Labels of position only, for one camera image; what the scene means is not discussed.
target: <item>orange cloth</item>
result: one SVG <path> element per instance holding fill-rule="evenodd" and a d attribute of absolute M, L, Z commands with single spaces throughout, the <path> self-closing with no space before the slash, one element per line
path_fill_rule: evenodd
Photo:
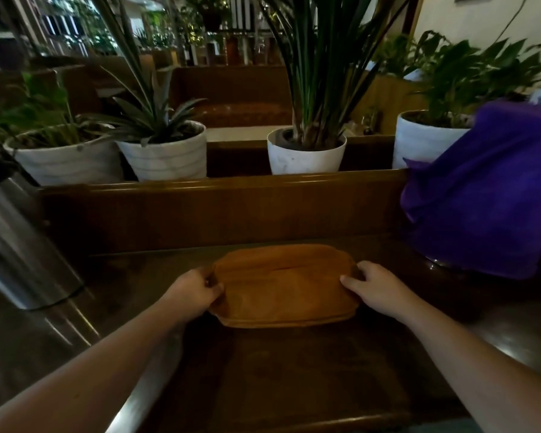
<path fill-rule="evenodd" d="M 340 275 L 356 276 L 349 254 L 325 245 L 241 249 L 215 263 L 225 294 L 209 311 L 227 327 L 299 327 L 352 318 L 359 305 Z"/>

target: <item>hand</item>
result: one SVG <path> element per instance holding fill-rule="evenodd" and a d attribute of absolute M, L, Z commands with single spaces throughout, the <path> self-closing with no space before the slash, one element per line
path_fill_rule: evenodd
<path fill-rule="evenodd" d="M 178 321 L 188 322 L 199 317 L 224 291 L 222 284 L 209 287 L 211 268 L 199 267 L 179 276 L 159 299 L 167 313 Z"/>
<path fill-rule="evenodd" d="M 341 284 L 354 291 L 365 304 L 379 313 L 403 320 L 404 316 L 421 301 L 384 267 L 371 262 L 360 262 L 357 266 L 363 272 L 366 281 L 342 275 Z"/>

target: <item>purple fabric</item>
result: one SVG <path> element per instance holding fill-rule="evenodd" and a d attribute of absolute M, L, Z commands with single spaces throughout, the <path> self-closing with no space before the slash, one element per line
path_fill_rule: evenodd
<path fill-rule="evenodd" d="M 407 240 L 444 262 L 507 278 L 541 258 L 541 107 L 496 101 L 431 164 L 408 161 Z"/>

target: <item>pot rim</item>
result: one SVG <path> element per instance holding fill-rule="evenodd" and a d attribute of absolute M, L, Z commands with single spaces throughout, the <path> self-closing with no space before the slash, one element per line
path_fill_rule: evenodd
<path fill-rule="evenodd" d="M 343 140 L 343 143 L 338 146 L 338 147 L 335 147 L 334 149 L 325 149 L 325 150 L 293 150 L 293 149 L 287 149 L 285 147 L 281 147 L 281 146 L 277 146 L 275 143 L 273 143 L 269 138 L 271 137 L 271 134 L 272 133 L 275 133 L 275 132 L 278 132 L 278 131 L 284 131 L 284 130 L 289 130 L 289 129 L 292 129 L 292 126 L 289 126 L 289 127 L 282 127 L 280 129 L 275 129 L 274 131 L 270 132 L 268 135 L 267 135 L 267 145 L 270 144 L 274 147 L 276 147 L 277 149 L 281 149 L 281 150 L 284 150 L 284 151 L 287 151 L 287 152 L 297 152 L 297 153 L 322 153 L 322 152 L 334 152 L 335 150 L 338 150 L 338 149 L 344 149 L 345 146 L 347 145 L 347 137 L 345 135 L 341 135 L 339 140 L 342 139 Z"/>
<path fill-rule="evenodd" d="M 107 123 L 96 123 L 96 124 L 99 124 L 101 125 L 102 127 L 106 127 L 107 129 L 114 129 L 114 126 L 111 125 L 111 124 L 107 124 Z M 32 133 L 35 133 L 35 132 L 38 132 L 40 130 L 43 130 L 43 129 L 46 129 L 46 128 L 49 128 L 49 127 L 60 127 L 60 126 L 63 126 L 62 124 L 58 124 L 56 126 L 47 126 L 47 127 L 43 127 L 42 129 L 32 129 L 32 130 L 27 130 L 26 132 L 22 132 L 20 135 L 28 135 L 28 134 L 32 134 Z M 67 146 L 58 146 L 58 147 L 39 147 L 37 149 L 29 149 L 29 148 L 17 148 L 17 147 L 12 147 L 10 146 L 10 141 L 12 141 L 12 137 L 8 138 L 5 142 L 4 142 L 4 149 L 8 152 L 8 153 L 11 153 L 11 152 L 43 152 L 43 151 L 48 151 L 48 152 L 54 152 L 56 150 L 61 150 L 61 149 L 67 149 L 67 148 L 76 148 L 78 147 L 79 145 L 83 145 L 83 146 L 86 146 L 86 145 L 91 145 L 91 144 L 94 144 L 98 141 L 100 141 L 102 137 L 98 137 L 98 138 L 95 138 L 93 140 L 90 140 L 90 141 L 87 141 L 86 143 L 80 143 L 80 144 L 71 144 L 71 145 L 67 145 Z"/>
<path fill-rule="evenodd" d="M 427 112 L 428 109 L 417 109 L 415 111 L 404 111 L 404 112 L 401 112 L 399 114 L 399 117 L 398 119 L 401 119 L 403 120 L 404 122 L 408 123 L 408 124 L 412 124 L 412 125 L 415 125 L 415 126 L 422 126 L 422 127 L 431 127 L 433 129 L 440 129 L 440 130 L 471 130 L 470 127 L 439 127 L 439 126 L 430 126 L 429 124 L 422 124 L 422 123 L 415 123 L 414 121 L 411 121 L 411 120 L 407 120 L 405 117 L 403 117 L 404 115 L 413 115 L 413 114 L 420 114 L 422 112 Z M 466 116 L 467 118 L 471 118 L 471 115 L 468 115 L 468 114 L 463 114 L 464 116 Z"/>
<path fill-rule="evenodd" d="M 167 146 L 167 145 L 171 145 L 171 144 L 184 144 L 184 143 L 187 143 L 191 140 L 194 140 L 195 138 L 197 137 L 200 137 L 201 135 L 205 135 L 205 131 L 206 131 L 206 126 L 202 123 L 199 123 L 197 121 L 194 121 L 194 120 L 185 120 L 185 122 L 189 122 L 189 123 L 193 123 L 193 124 L 197 124 L 199 125 L 202 130 L 194 135 L 193 137 L 190 137 L 190 138 L 185 138 L 183 140 L 178 140 L 178 141 L 169 141 L 168 143 L 160 143 L 160 144 L 147 144 L 146 146 L 142 146 L 142 144 L 140 144 L 140 142 L 138 143 L 131 143 L 130 141 L 116 141 L 116 143 L 120 143 L 122 145 L 129 145 L 129 146 L 135 146 L 136 147 L 140 147 L 141 149 L 146 149 L 146 148 L 155 148 L 155 147 L 158 147 L 158 146 Z"/>

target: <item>person's left arm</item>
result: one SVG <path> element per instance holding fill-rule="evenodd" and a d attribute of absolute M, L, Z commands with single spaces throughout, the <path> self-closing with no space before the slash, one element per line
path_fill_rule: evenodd
<path fill-rule="evenodd" d="M 150 308 L 0 407 L 0 433 L 103 433 L 118 413 L 154 347 L 222 293 L 205 270 L 181 275 Z"/>

